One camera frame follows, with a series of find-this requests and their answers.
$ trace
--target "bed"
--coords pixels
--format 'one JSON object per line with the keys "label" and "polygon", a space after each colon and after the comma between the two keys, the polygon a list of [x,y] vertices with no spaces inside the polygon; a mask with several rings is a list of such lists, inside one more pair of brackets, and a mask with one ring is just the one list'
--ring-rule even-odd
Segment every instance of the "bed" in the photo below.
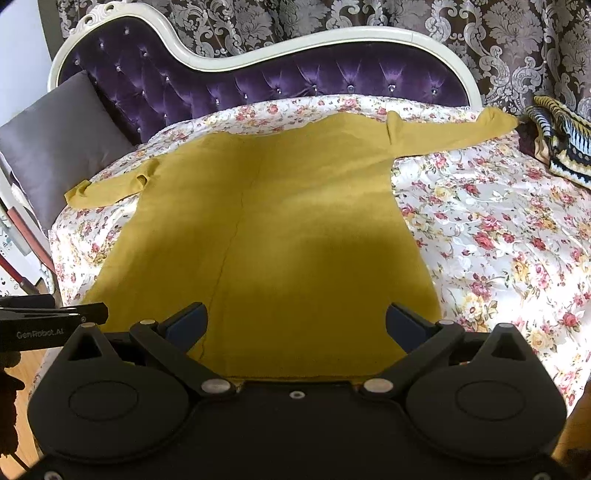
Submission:
{"label": "bed", "polygon": [[[54,59],[48,88],[81,70],[139,145],[94,180],[212,131],[273,132],[339,111],[462,122],[482,109],[458,56],[391,27],[324,31],[207,59],[149,5],[110,2],[81,19]],[[591,194],[523,154],[516,132],[395,160],[392,189],[444,316],[474,331],[515,324],[572,410],[591,372]],[[60,214],[49,240],[64,304],[80,302],[92,286],[137,200]],[[48,352],[39,378],[54,356]]]}

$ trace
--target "pink rose print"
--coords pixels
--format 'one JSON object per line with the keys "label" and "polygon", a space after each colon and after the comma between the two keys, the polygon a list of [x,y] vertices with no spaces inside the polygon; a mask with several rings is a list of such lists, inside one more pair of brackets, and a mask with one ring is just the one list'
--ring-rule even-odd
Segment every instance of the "pink rose print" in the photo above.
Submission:
{"label": "pink rose print", "polygon": [[526,175],[533,180],[539,180],[542,178],[541,171],[533,168],[528,168]]}
{"label": "pink rose print", "polygon": [[537,236],[534,236],[534,237],[532,237],[532,239],[531,239],[531,242],[530,242],[530,243],[531,243],[531,244],[532,244],[534,247],[536,247],[538,250],[541,250],[542,252],[543,252],[544,250],[546,250],[546,244],[545,244],[545,243],[542,241],[542,239],[541,239],[541,238],[539,238],[539,237],[537,237]]}
{"label": "pink rose print", "polygon": [[472,235],[476,243],[484,250],[494,250],[495,246],[492,243],[491,237],[486,232],[478,232],[476,235]]}
{"label": "pink rose print", "polygon": [[447,158],[444,157],[443,155],[441,155],[440,153],[436,153],[435,154],[435,158],[436,158],[436,160],[435,160],[435,166],[437,168],[442,168],[442,167],[444,167],[446,165]]}
{"label": "pink rose print", "polygon": [[501,227],[501,223],[493,215],[488,215],[482,218],[480,228],[487,232],[493,232]]}
{"label": "pink rose print", "polygon": [[464,185],[464,190],[466,190],[469,194],[474,195],[474,197],[480,196],[480,190],[476,188],[476,185],[470,185],[469,183],[466,183]]}
{"label": "pink rose print", "polygon": [[402,212],[403,217],[407,217],[408,215],[410,215],[412,213],[416,213],[416,210],[413,207],[411,207],[410,205],[405,205],[404,207],[402,207],[400,209],[400,212]]}
{"label": "pink rose print", "polygon": [[357,106],[357,100],[355,100],[354,98],[347,98],[345,100],[345,107],[354,108],[356,106]]}
{"label": "pink rose print", "polygon": [[538,286],[542,290],[547,289],[548,283],[550,282],[550,276],[546,269],[538,263],[535,265],[535,272],[538,274]]}
{"label": "pink rose print", "polygon": [[565,313],[562,317],[562,323],[565,327],[575,327],[579,324],[579,320],[572,313]]}
{"label": "pink rose print", "polygon": [[459,317],[457,322],[464,327],[465,331],[475,332],[474,325],[472,325],[472,322],[470,322],[466,317]]}
{"label": "pink rose print", "polygon": [[523,328],[523,326],[525,325],[525,322],[523,321],[523,318],[519,317],[517,320],[513,320],[511,322],[513,325],[515,325],[515,328],[517,328],[518,330],[521,330]]}
{"label": "pink rose print", "polygon": [[541,199],[539,197],[533,197],[531,199],[530,203],[536,208],[543,208],[544,207],[544,203],[541,201]]}
{"label": "pink rose print", "polygon": [[479,281],[475,281],[470,285],[472,293],[478,297],[482,297],[482,300],[488,301],[491,299],[491,290]]}
{"label": "pink rose print", "polygon": [[567,205],[572,205],[574,203],[574,198],[571,197],[568,193],[560,192],[558,194],[558,198],[560,198],[560,200]]}
{"label": "pink rose print", "polygon": [[413,187],[419,187],[422,191],[427,191],[427,186],[421,181],[412,181],[411,184]]}
{"label": "pink rose print", "polygon": [[579,262],[581,255],[583,255],[583,251],[580,248],[573,248],[573,251],[570,253],[571,258],[577,263]]}
{"label": "pink rose print", "polygon": [[566,215],[564,217],[564,221],[568,223],[570,226],[574,226],[574,217],[572,215]]}

